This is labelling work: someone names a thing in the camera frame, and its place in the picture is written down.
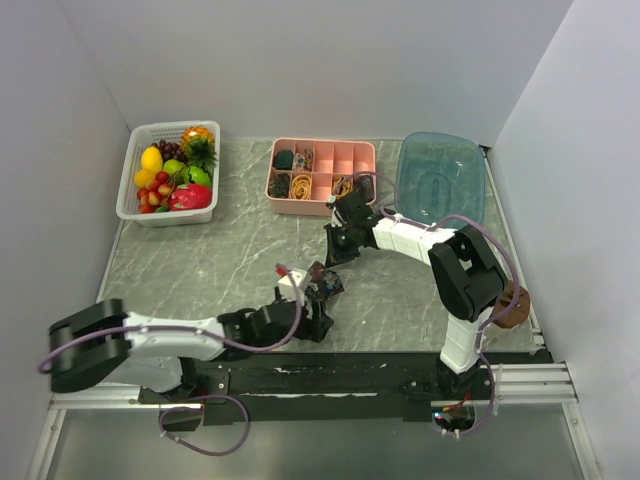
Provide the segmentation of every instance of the blue plastic tub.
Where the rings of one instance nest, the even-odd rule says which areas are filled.
[[[442,133],[418,132],[402,142],[396,173],[398,211],[431,224],[458,214],[484,219],[484,154],[469,140]],[[463,227],[452,221],[450,228]]]

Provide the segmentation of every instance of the lemon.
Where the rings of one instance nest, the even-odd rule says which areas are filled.
[[[156,176],[155,172],[152,172],[151,170],[142,169],[134,175],[133,183],[135,183],[136,187],[138,188],[144,188],[147,182],[155,178],[155,176]]]
[[[140,158],[140,166],[143,170],[151,170],[158,173],[162,170],[162,154],[156,147],[147,148]]]

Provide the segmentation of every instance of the white wall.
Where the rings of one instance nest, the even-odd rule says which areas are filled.
[[[491,155],[605,478],[640,477],[640,3],[575,0]]]
[[[571,0],[60,0],[130,127],[492,145]]]
[[[49,325],[95,301],[128,131],[57,3],[0,7],[0,476],[22,479],[50,398]]]

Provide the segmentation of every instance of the pink compartment tray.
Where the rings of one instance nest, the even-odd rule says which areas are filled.
[[[282,150],[294,153],[313,151],[311,172],[276,170],[273,162]],[[331,211],[326,207],[333,182],[340,177],[360,171],[376,171],[376,149],[367,142],[345,142],[340,140],[314,140],[303,138],[279,138],[273,142],[271,160],[267,174],[265,194],[276,213],[292,215],[329,216]],[[274,198],[269,195],[269,181],[273,175],[286,173],[290,178],[298,175],[311,177],[311,199],[297,200],[292,198]],[[369,205],[375,202],[377,189],[376,178],[373,177],[374,196]]]

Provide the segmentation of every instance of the marble table surface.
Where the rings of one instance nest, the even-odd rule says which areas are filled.
[[[377,169],[395,177],[401,142],[372,142]],[[110,265],[104,298],[128,310],[164,318],[198,319],[259,307],[273,300],[276,262],[308,268],[324,261],[326,217],[278,215],[264,194],[272,142],[223,141],[218,205],[211,222],[145,228],[126,222]],[[378,199],[391,198],[379,183]],[[487,182],[484,225],[507,245]],[[447,314],[430,269],[392,252],[372,249],[335,267],[344,284],[331,311],[335,325],[319,344],[292,340],[287,351],[439,351]],[[501,331],[491,326],[485,349],[536,349],[530,322]]]

